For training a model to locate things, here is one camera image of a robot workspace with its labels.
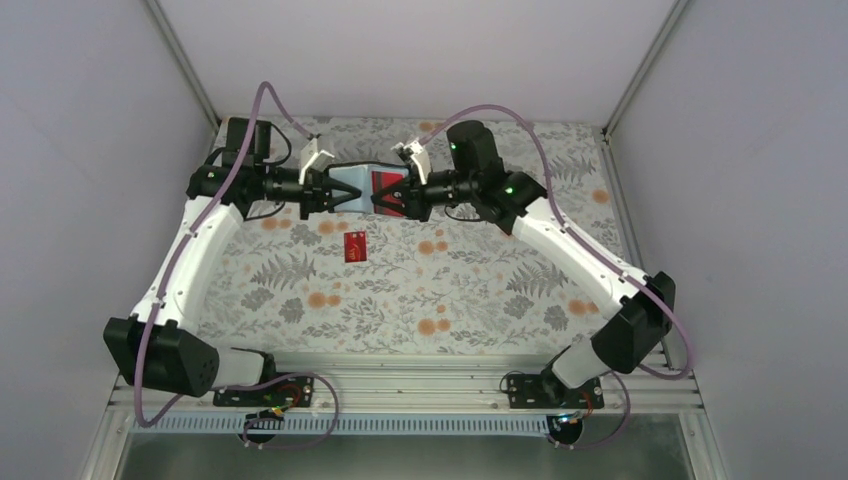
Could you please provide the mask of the black leather card holder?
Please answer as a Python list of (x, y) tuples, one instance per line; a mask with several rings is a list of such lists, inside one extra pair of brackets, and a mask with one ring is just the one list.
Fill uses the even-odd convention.
[(345, 185), (345, 187), (341, 190), (352, 190), (353, 188), (361, 190), (363, 200), (363, 212), (361, 214), (375, 214), (373, 212), (373, 205), (371, 202), (371, 172), (374, 170), (409, 171), (406, 167), (398, 165), (383, 163), (354, 163), (330, 166), (325, 170), (325, 173), (327, 173), (336, 182)]

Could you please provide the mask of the red VIP card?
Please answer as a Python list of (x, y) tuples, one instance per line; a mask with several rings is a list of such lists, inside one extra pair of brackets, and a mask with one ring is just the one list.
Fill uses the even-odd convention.
[(344, 260), (346, 263), (359, 263), (367, 260), (367, 236), (365, 231), (344, 233)]

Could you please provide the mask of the dark red card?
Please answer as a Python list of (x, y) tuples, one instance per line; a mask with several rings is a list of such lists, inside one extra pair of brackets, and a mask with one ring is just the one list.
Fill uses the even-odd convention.
[(403, 192), (396, 184), (402, 183), (406, 170), (374, 170), (371, 172), (373, 212), (378, 215), (406, 218)]

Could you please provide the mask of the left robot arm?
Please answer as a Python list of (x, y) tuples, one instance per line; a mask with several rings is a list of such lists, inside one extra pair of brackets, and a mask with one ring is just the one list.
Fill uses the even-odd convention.
[(215, 347), (196, 335), (217, 262), (256, 202), (294, 202), (308, 217), (364, 194), (363, 183), (332, 173), (333, 156), (318, 137), (302, 149), (299, 167), (270, 161), (275, 128), (268, 121), (229, 121), (225, 145), (190, 178), (181, 224), (151, 286), (128, 317), (108, 320), (105, 344), (137, 391), (201, 397), (261, 383), (264, 353)]

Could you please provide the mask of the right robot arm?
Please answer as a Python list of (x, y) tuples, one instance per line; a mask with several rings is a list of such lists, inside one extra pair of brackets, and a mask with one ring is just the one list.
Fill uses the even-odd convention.
[(472, 205), (483, 221), (549, 259), (606, 320), (590, 338), (555, 355), (544, 376), (576, 389), (608, 372), (633, 372), (671, 329), (673, 280), (627, 264), (568, 220), (548, 188), (526, 173), (507, 170), (482, 122), (462, 121), (446, 136), (450, 170), (425, 171), (428, 153), (419, 140), (396, 145), (408, 172), (376, 183), (371, 200), (377, 209), (426, 221), (435, 206)]

